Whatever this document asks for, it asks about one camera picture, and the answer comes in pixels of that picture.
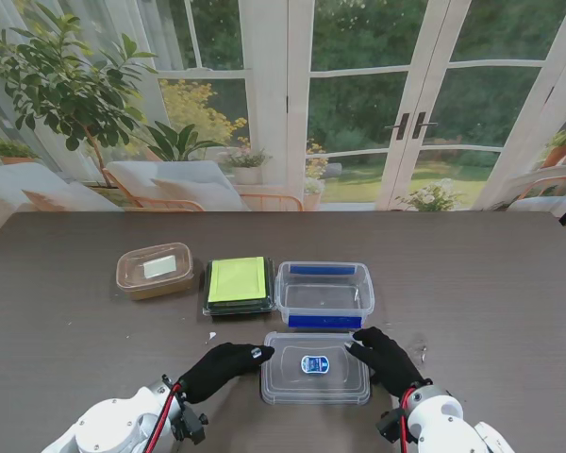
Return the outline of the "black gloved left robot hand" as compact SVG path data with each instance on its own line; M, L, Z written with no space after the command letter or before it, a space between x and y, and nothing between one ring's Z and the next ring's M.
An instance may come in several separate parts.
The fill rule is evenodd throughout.
M228 381L253 373L268 361L275 349L266 345L219 344L209 350L178 382L190 404L206 401Z

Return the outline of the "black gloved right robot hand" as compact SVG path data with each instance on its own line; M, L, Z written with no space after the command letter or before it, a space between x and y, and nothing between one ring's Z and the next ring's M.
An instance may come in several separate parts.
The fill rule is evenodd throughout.
M391 337L377 327L356 331L353 340L345 344L346 350L373 372L376 382L396 398L410 388L431 385L411 361L408 353Z

